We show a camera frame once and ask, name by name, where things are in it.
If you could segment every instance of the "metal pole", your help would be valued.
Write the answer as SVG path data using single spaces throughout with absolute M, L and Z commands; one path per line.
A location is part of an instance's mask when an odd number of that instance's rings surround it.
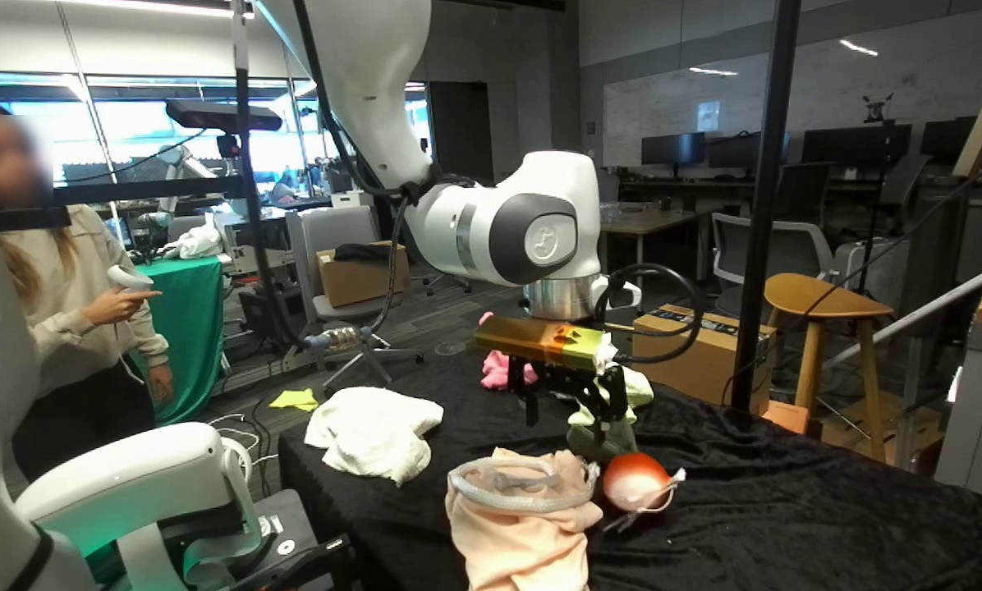
M 926 319 L 926 316 L 937 316 L 941 307 L 952 306 L 957 297 L 962 297 L 962 295 L 970 295 L 970 291 L 975 291 L 975 290 L 982 290 L 982 271 L 972 276 L 972 279 L 967 279 L 962 285 L 957 285 L 957 290 L 937 295 L 933 301 L 914 307 L 910 316 L 904 316 L 904 319 L 883 324 L 883 329 L 874 334 L 874 343 L 893 339 L 897 333 L 916 324 L 916 323 Z M 861 343 L 852 343 L 852 349 L 839 351 L 830 361 L 826 361 L 822 368 L 844 365 L 844 361 L 856 357 L 859 351 L 861 351 Z
M 779 161 L 781 161 L 781 144 L 787 144 L 788 88 L 792 88 L 792 62 L 795 62 L 795 33 L 800 33 L 801 0 L 779 0 L 776 10 L 779 10 L 776 14 L 776 47 L 773 47 L 769 88 L 765 88 L 761 137 L 760 137 L 753 236 L 749 236 L 749 254 L 746 254 L 741 351 L 735 351 L 735 378 L 734 378 L 734 400 L 730 400 L 730 406 L 741 414 L 753 411 L 765 254 L 769 254 L 773 221 L 776 221 L 776 186 L 779 186 Z

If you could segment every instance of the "black table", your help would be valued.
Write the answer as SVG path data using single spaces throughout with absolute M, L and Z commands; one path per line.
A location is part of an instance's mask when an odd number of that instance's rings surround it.
M 434 462 L 406 485 L 323 466 L 303 426 L 284 432 L 284 481 L 298 490 L 319 534 L 349 534 L 364 585 L 466 586 L 452 546 L 444 476 L 492 445 L 562 445 L 569 404 L 541 397 L 526 426 L 518 397 L 477 388 L 481 357 L 430 357 L 398 389 L 447 406 Z M 690 481 L 667 514 L 625 534 L 590 533 L 592 586 L 982 586 L 982 497 L 897 473 L 844 451 L 741 419 L 678 395 L 640 414 L 640 445 Z

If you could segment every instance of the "monitor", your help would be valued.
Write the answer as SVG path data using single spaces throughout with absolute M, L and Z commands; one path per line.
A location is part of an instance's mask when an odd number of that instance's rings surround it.
M 926 155 L 930 163 L 952 166 L 970 140 L 972 126 L 975 119 L 926 122 L 919 155 Z
M 679 176 L 679 166 L 698 166 L 706 157 L 706 136 L 655 136 L 640 140 L 640 161 L 673 166 L 673 176 Z
M 746 176 L 753 176 L 760 157 L 760 136 L 710 137 L 706 155 L 710 166 L 742 172 Z
M 948 122 L 926 122 L 919 137 L 919 155 L 930 157 L 930 163 L 952 166 L 962 144 L 970 140 L 975 129 L 975 119 L 948 119 Z
M 68 186 L 112 184 L 105 161 L 62 163 L 62 176 Z
M 861 174 L 883 174 L 910 152 L 910 126 L 880 129 L 811 129 L 801 161 L 830 161 Z

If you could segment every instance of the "table leg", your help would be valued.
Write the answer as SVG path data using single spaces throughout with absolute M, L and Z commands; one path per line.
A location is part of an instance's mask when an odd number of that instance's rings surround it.
M 795 406 L 804 406 L 814 418 L 818 372 L 826 349 L 826 323 L 808 323 L 804 353 L 800 361 Z
M 874 323 L 859 323 L 861 339 L 861 384 L 865 384 L 865 426 L 872 432 L 872 453 L 883 462 L 883 406 L 876 382 Z
M 645 262 L 646 262 L 646 236 L 640 232 L 640 236 L 633 241 L 633 267 L 640 269 Z

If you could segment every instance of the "stool leg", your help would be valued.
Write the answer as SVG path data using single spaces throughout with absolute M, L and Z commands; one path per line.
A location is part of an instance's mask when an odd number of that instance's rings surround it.
M 814 418 L 826 323 L 808 323 L 804 353 L 800 361 L 795 406 Z
M 872 453 L 883 462 L 883 400 L 876 382 L 876 343 L 874 343 L 874 323 L 859 323 L 861 339 L 861 384 L 865 384 L 865 426 L 872 432 Z

